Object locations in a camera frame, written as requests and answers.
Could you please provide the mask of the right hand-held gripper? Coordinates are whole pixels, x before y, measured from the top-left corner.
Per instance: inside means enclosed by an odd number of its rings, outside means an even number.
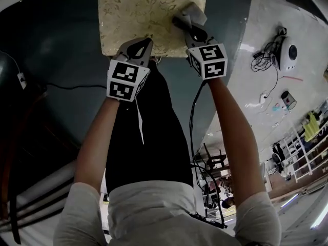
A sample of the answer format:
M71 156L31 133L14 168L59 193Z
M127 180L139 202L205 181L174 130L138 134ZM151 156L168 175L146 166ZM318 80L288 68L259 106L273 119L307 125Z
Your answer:
M173 25L183 31L187 60L203 80L226 76L228 56L224 44L214 37L207 39L207 32L192 25L188 16L173 17Z

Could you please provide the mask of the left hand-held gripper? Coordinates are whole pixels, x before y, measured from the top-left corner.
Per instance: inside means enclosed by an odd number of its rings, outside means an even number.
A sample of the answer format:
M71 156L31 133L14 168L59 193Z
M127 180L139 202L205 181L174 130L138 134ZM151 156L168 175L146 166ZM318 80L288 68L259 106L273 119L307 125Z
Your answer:
M143 88L150 73L148 68L153 40L135 38L123 43L107 71L107 97L132 102Z

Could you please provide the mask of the grey wiping cloth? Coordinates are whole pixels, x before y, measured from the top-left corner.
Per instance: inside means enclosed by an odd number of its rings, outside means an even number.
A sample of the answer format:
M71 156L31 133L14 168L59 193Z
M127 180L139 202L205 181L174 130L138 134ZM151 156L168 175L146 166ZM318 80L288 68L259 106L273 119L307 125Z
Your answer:
M181 8L172 19L172 23L181 29L190 29L195 24L204 26L206 21L207 16L194 2Z

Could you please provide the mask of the cream upholstered footstool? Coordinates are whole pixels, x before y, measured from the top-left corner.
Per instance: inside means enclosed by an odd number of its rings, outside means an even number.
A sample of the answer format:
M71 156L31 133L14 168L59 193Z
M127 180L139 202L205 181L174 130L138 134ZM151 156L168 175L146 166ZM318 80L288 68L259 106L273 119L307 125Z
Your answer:
M186 57L183 32L172 18L190 2L206 7L206 0L98 0L102 54L113 56L123 43L149 37L153 56Z

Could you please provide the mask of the person's left forearm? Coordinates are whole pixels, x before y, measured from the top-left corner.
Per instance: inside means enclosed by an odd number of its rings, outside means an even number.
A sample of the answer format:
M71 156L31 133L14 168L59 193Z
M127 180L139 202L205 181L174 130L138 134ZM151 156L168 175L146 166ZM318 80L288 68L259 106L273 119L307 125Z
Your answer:
M101 188L119 104L112 98L104 100L77 156L74 181L88 184L97 191Z

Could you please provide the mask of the person's right forearm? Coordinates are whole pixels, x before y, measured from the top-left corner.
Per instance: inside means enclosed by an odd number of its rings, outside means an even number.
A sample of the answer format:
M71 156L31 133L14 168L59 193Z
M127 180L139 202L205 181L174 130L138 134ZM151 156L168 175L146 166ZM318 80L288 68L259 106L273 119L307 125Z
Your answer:
M236 206L265 191L254 133L234 97L220 78L208 81L222 131Z

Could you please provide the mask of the person's black trousers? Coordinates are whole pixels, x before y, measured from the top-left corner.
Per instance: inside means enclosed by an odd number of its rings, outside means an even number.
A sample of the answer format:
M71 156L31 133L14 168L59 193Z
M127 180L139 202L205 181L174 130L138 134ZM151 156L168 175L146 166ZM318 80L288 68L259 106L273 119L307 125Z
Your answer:
M141 181L193 185L187 140L172 108L167 82L151 60L133 102L121 102L106 164L107 191Z

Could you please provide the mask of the white round device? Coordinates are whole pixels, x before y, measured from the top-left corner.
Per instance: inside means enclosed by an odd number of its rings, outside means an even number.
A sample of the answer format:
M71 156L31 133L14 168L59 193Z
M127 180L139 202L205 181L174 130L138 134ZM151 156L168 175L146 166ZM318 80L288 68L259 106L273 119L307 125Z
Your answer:
M298 49L290 36L287 36L287 29L280 27L275 37L276 43L275 58L277 67L281 72L290 72L296 68Z

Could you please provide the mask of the black mesh waste bin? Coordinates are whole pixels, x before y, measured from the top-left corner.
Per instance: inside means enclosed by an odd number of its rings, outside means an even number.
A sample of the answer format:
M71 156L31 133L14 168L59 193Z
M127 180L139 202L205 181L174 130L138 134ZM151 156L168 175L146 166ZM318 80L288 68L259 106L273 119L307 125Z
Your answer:
M281 97L282 101L284 102L286 108L288 111L292 110L296 104L297 104L297 101L294 99L294 97L290 94L289 91L284 91L282 94L281 94Z

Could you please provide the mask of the small white power strip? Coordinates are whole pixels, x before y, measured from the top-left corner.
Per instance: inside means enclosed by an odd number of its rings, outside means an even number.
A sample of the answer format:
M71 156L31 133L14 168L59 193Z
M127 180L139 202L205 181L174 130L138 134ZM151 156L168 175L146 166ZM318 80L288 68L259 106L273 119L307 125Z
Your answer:
M19 80L19 83L20 83L22 89L24 90L26 88L26 86L27 86L27 81L25 79L24 73L23 72L19 72L17 74L17 77L18 77L18 80Z

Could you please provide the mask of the dark wooden staircase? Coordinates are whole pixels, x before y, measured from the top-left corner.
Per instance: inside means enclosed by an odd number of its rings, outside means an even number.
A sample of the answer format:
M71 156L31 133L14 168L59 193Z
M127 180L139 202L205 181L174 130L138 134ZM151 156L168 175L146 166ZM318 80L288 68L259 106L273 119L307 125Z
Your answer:
M31 202L17 204L22 192L74 161L79 150L44 107L46 95L46 89L26 88L12 102L0 102L0 234L11 232L17 244L20 229L60 212L28 219L63 200L68 193L58 192L73 182L69 177Z

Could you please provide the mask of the yellow-green cloth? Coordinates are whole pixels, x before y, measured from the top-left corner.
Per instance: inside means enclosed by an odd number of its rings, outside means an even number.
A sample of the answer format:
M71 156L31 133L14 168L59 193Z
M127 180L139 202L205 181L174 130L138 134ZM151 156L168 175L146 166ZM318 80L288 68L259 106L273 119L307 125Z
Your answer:
M303 125L303 128L305 142L309 142L319 133L320 129L313 112L309 112L306 116L306 123Z

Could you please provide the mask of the person's grey shirt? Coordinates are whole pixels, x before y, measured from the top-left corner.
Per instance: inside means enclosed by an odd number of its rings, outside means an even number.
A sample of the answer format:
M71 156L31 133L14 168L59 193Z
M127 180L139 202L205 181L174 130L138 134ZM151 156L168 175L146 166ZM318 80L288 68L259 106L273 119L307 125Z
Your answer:
M103 232L99 193L71 186L53 239L54 246L280 246L281 224L266 192L236 211L235 235L192 217L193 188L173 181L142 181L109 195L110 241Z

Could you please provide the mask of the white open shelving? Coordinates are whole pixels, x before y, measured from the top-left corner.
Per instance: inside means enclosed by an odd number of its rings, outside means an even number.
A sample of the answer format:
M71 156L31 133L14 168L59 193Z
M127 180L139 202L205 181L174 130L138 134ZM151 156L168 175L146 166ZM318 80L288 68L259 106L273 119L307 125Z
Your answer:
M286 181L294 178L298 182L328 163L328 121L309 141L305 140L304 129L292 127L273 148L277 152L272 158L275 169L270 174L278 172Z

